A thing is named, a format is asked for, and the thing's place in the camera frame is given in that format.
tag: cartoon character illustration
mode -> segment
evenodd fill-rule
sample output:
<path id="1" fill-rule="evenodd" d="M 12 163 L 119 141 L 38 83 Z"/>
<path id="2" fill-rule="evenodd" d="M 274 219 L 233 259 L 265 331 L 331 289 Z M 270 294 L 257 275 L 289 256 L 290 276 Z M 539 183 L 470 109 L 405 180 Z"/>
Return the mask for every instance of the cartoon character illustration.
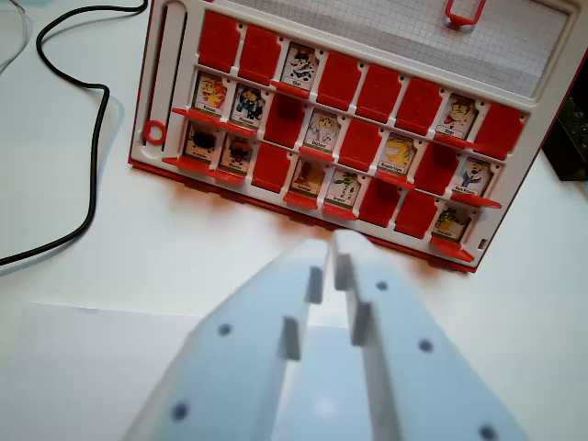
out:
<path id="1" fill-rule="evenodd" d="M 386 142 L 386 157 L 389 163 L 406 167 L 411 162 L 413 153 L 413 140 L 390 138 Z"/>
<path id="2" fill-rule="evenodd" d="M 247 118 L 261 120 L 261 114 L 266 102 L 261 97 L 261 91 L 251 87 L 244 87 L 238 97 L 237 112 L 247 112 Z"/>
<path id="3" fill-rule="evenodd" d="M 439 230 L 449 230 L 454 223 L 457 225 L 464 225 L 464 223 L 458 218 L 458 211 L 447 207 L 439 215 L 439 218 L 435 223 L 435 228 L 438 228 Z"/>
<path id="4" fill-rule="evenodd" d="M 349 196 L 356 191 L 355 187 L 351 187 L 357 181 L 357 175 L 355 173 L 343 173 L 343 177 L 341 179 L 337 179 L 333 181 L 333 184 L 343 184 L 343 191 L 341 192 L 341 198 L 345 198 L 347 196 L 347 190 L 349 190 Z"/>
<path id="5" fill-rule="evenodd" d="M 484 163 L 483 161 L 472 161 L 467 163 L 461 174 L 461 178 L 463 179 L 461 186 L 468 188 L 469 184 L 479 183 L 485 175 L 484 172 L 488 170 L 488 167 L 488 163 Z"/>
<path id="6" fill-rule="evenodd" d="M 474 101 L 464 97 L 459 97 L 452 105 L 451 110 L 445 116 L 444 124 L 454 124 L 456 122 L 466 124 L 466 116 L 473 112 Z"/>
<path id="7" fill-rule="evenodd" d="M 248 159 L 249 152 L 249 147 L 246 141 L 233 140 L 229 146 L 229 155 L 231 159 L 239 165 L 243 165 L 243 162 Z"/>
<path id="8" fill-rule="evenodd" d="M 227 97 L 227 88 L 222 81 L 208 78 L 207 76 L 202 77 L 200 90 L 204 101 L 214 108 L 221 108 L 224 104 L 224 99 Z"/>
<path id="9" fill-rule="evenodd" d="M 193 131 L 188 139 L 194 142 L 197 147 L 205 149 L 209 153 L 212 153 L 217 142 L 217 139 L 214 135 L 203 133 L 201 131 Z"/>
<path id="10" fill-rule="evenodd" d="M 332 118 L 321 113 L 313 113 L 306 139 L 307 141 L 320 141 L 331 144 L 337 136 L 337 131 L 336 117 Z"/>
<path id="11" fill-rule="evenodd" d="M 295 51 L 294 56 L 289 59 L 291 68 L 290 76 L 299 81 L 308 82 L 315 73 L 314 64 L 316 64 L 316 59 L 314 57 L 314 51 L 301 47 L 293 49 Z"/>

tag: red flip-down tile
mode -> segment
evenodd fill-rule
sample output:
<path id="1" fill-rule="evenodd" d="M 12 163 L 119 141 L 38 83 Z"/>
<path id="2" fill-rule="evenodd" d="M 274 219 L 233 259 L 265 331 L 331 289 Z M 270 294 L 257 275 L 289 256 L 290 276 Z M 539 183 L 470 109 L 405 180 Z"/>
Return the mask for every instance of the red flip-down tile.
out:
<path id="1" fill-rule="evenodd" d="M 400 197 L 398 188 L 393 184 L 372 179 L 369 182 L 364 200 L 361 202 L 359 219 L 380 227 L 388 227 Z"/>
<path id="2" fill-rule="evenodd" d="M 413 78 L 398 109 L 396 127 L 426 135 L 443 101 L 440 90 L 435 83 Z"/>
<path id="3" fill-rule="evenodd" d="M 331 216 L 344 219 L 346 221 L 357 221 L 357 216 L 354 214 L 352 209 L 344 209 L 343 207 L 336 206 L 325 202 L 322 204 L 322 211 Z"/>
<path id="4" fill-rule="evenodd" d="M 274 94 L 264 137 L 268 141 L 292 148 L 300 133 L 303 120 L 304 107 L 299 99 Z"/>
<path id="5" fill-rule="evenodd" d="M 284 200 L 288 204 L 296 205 L 304 209 L 319 208 L 319 204 L 317 203 L 316 198 L 301 195 L 301 193 L 296 193 L 295 191 L 289 191 L 288 193 L 286 193 L 286 196 L 284 196 Z"/>
<path id="6" fill-rule="evenodd" d="M 430 143 L 414 175 L 417 188 L 443 195 L 459 165 L 456 152 L 445 145 Z"/>
<path id="7" fill-rule="evenodd" d="M 357 63 L 355 58 L 347 55 L 329 53 L 316 100 L 326 106 L 348 110 L 361 77 Z"/>
<path id="8" fill-rule="evenodd" d="M 239 76 L 269 85 L 281 51 L 278 36 L 267 29 L 249 25 L 241 53 Z"/>
<path id="9" fill-rule="evenodd" d="M 223 72 L 230 72 L 239 49 L 241 33 L 237 20 L 207 11 L 200 35 L 198 62 Z"/>
<path id="10" fill-rule="evenodd" d="M 476 144 L 483 146 L 476 152 L 506 159 L 525 126 L 521 120 L 523 116 L 519 110 L 493 103 L 476 136 Z"/>
<path id="11" fill-rule="evenodd" d="M 489 209 L 501 209 L 503 207 L 503 204 L 494 202 L 491 199 L 482 198 L 481 196 L 476 195 L 469 195 L 467 193 L 458 193 L 455 190 L 453 191 L 451 198 L 457 202 L 461 202 L 462 204 L 471 205 L 472 207 L 486 207 Z"/>
<path id="12" fill-rule="evenodd" d="M 166 164 L 175 165 L 177 168 L 187 170 L 188 172 L 204 173 L 206 175 L 212 174 L 212 171 L 209 170 L 209 165 L 197 159 L 180 156 L 178 158 L 164 158 L 162 161 Z"/>
<path id="13" fill-rule="evenodd" d="M 279 193 L 284 186 L 289 167 L 287 151 L 262 142 L 255 160 L 251 183 L 256 187 Z"/>
<path id="14" fill-rule="evenodd" d="M 396 217 L 395 230 L 423 239 L 436 213 L 435 198 L 418 191 L 410 191 Z"/>
<path id="15" fill-rule="evenodd" d="M 461 248 L 459 243 L 448 241 L 442 237 L 433 236 L 431 237 L 431 245 L 433 245 L 439 253 L 444 254 L 447 257 L 453 257 L 454 259 L 463 260 L 464 262 L 474 261 L 474 256 Z"/>
<path id="16" fill-rule="evenodd" d="M 376 124 L 352 119 L 339 152 L 339 164 L 366 172 L 376 157 L 381 140 Z"/>
<path id="17" fill-rule="evenodd" d="M 357 115 L 386 123 L 394 109 L 402 83 L 396 71 L 372 65 L 357 99 Z"/>

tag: card holder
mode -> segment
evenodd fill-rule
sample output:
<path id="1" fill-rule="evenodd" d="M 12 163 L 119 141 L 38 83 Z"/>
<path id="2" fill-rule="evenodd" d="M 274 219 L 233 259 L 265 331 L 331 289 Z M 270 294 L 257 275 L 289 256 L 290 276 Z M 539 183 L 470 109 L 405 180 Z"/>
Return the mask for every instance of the card holder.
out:
<path id="1" fill-rule="evenodd" d="M 381 141 L 380 128 L 376 124 L 352 119 L 339 152 L 339 164 L 367 172 Z"/>
<path id="2" fill-rule="evenodd" d="M 280 52 L 276 33 L 249 25 L 239 62 L 239 76 L 269 85 L 276 72 Z"/>
<path id="3" fill-rule="evenodd" d="M 399 77 L 391 69 L 369 66 L 357 99 L 356 114 L 386 124 L 401 92 Z"/>
<path id="4" fill-rule="evenodd" d="M 396 127 L 425 136 L 443 101 L 442 93 L 441 86 L 413 78 L 398 109 Z"/>
<path id="5" fill-rule="evenodd" d="M 396 232 L 423 239 L 437 213 L 435 198 L 419 191 L 409 191 L 396 217 Z"/>
<path id="6" fill-rule="evenodd" d="M 198 62 L 228 74 L 235 62 L 240 39 L 237 20 L 207 11 L 200 35 Z"/>
<path id="7" fill-rule="evenodd" d="M 267 141 L 292 148 L 300 134 L 304 120 L 302 102 L 291 96 L 274 94 L 266 122 Z"/>
<path id="8" fill-rule="evenodd" d="M 359 209 L 359 219 L 387 228 L 400 197 L 399 189 L 393 184 L 372 179 Z"/>
<path id="9" fill-rule="evenodd" d="M 288 151 L 262 142 L 255 159 L 251 183 L 256 187 L 279 193 L 286 181 L 289 167 Z"/>
<path id="10" fill-rule="evenodd" d="M 414 175 L 417 188 L 443 195 L 458 169 L 456 152 L 445 145 L 430 143 Z"/>
<path id="11" fill-rule="evenodd" d="M 353 57 L 330 52 L 322 72 L 317 102 L 347 111 L 361 77 L 358 64 Z"/>

